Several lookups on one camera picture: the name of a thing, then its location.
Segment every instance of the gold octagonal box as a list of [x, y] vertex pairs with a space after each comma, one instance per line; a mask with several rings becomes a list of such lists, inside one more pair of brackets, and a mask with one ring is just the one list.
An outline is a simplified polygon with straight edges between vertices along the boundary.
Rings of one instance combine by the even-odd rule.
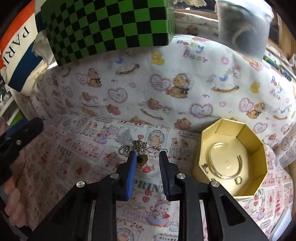
[[195, 180], [217, 180], [236, 199], [253, 197], [268, 172], [263, 142], [242, 122], [219, 119], [202, 131]]

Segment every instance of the green and black checkered box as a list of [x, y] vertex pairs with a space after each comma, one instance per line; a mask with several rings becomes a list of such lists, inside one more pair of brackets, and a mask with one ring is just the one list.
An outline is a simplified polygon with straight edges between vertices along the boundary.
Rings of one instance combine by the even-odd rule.
[[168, 45], [175, 34], [172, 0], [47, 0], [41, 15], [59, 66], [105, 51]]

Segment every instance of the patterned cloth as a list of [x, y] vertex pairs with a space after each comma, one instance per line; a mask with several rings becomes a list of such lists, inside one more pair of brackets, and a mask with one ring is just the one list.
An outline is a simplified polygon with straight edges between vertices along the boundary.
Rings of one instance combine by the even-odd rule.
[[[197, 132], [220, 117], [245, 122], [266, 144], [267, 178], [254, 198], [239, 203], [267, 236], [292, 207], [293, 183], [278, 158], [295, 140], [293, 84], [266, 62], [217, 42], [178, 35], [165, 47], [91, 56], [48, 70], [30, 99], [19, 98], [25, 115], [47, 119], [28, 147], [18, 185], [32, 228], [77, 181], [96, 182], [115, 171], [126, 160], [118, 155], [122, 143], [161, 145], [189, 175]], [[162, 191], [158, 156], [150, 155], [137, 169], [131, 200], [117, 202], [118, 240], [177, 240], [179, 204], [166, 202]]]

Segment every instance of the shelf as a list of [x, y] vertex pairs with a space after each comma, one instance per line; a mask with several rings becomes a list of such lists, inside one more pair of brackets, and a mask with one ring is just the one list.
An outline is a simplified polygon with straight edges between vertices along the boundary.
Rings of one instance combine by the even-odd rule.
[[11, 125], [12, 121], [14, 120], [14, 118], [16, 117], [16, 115], [18, 114], [18, 112], [20, 111], [19, 108], [17, 108], [14, 113], [12, 114], [12, 116], [9, 118], [8, 122], [7, 122], [7, 125]]
[[3, 108], [0, 111], [0, 116], [3, 116], [7, 108], [10, 106], [10, 104], [14, 101], [13, 96], [11, 96], [8, 101], [4, 104]]

